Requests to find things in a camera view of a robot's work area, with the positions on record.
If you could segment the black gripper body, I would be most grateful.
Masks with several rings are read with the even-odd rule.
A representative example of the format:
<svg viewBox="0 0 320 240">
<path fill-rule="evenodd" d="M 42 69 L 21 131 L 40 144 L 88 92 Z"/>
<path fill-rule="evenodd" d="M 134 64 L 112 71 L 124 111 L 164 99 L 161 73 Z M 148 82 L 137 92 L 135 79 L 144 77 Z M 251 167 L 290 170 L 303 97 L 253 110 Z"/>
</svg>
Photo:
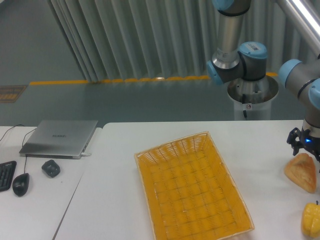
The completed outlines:
<svg viewBox="0 0 320 240">
<path fill-rule="evenodd" d="M 312 153 L 313 155 L 320 154 L 320 138 L 311 135 L 311 130 L 303 128 L 301 129 L 300 142 L 303 145 L 303 148 L 308 152 Z"/>
</svg>

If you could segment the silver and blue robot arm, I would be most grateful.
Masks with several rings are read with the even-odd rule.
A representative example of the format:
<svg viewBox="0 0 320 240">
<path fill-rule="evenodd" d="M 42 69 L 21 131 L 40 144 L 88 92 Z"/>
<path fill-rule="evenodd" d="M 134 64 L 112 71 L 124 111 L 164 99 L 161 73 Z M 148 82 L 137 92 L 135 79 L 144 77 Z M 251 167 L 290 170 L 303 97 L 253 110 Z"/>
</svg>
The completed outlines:
<svg viewBox="0 0 320 240">
<path fill-rule="evenodd" d="M 294 128 L 287 137 L 293 153 L 304 149 L 320 157 L 320 62 L 302 63 L 298 59 L 285 62 L 278 79 L 267 76 L 267 48 L 259 42 L 239 44 L 244 15 L 249 0 L 215 0 L 220 14 L 217 48 L 207 62 L 209 77 L 216 84 L 227 84 L 227 93 L 234 104 L 236 120 L 268 120 L 271 102 L 279 85 L 289 90 L 304 106 L 301 128 Z"/>
</svg>

